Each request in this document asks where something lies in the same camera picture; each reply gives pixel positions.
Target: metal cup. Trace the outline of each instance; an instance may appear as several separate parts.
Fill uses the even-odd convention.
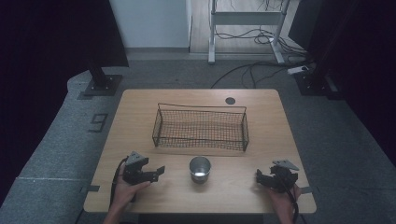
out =
[[[197,184],[204,184],[209,178],[210,161],[206,157],[194,157],[190,161],[191,179]]]

